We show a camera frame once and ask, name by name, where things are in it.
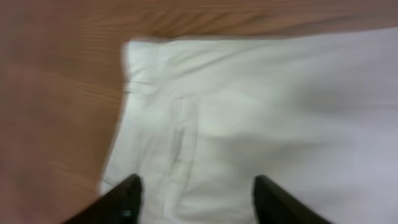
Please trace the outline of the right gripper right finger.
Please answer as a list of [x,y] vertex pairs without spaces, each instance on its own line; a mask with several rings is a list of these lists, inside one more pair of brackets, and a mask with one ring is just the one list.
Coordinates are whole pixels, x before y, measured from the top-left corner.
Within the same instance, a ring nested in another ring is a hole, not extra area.
[[254,178],[253,208],[258,224],[331,224],[265,175]]

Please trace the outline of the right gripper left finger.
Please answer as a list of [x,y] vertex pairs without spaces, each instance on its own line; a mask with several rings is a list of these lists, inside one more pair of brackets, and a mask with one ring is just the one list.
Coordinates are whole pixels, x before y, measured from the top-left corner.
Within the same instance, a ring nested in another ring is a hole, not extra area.
[[63,224],[138,224],[141,203],[141,178],[132,174]]

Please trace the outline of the beige shorts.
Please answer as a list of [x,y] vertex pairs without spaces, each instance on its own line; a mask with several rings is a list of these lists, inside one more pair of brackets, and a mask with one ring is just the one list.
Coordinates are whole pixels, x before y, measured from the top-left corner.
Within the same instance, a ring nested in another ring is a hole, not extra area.
[[142,223],[254,223],[264,174],[333,223],[397,222],[397,29],[132,40],[101,183]]

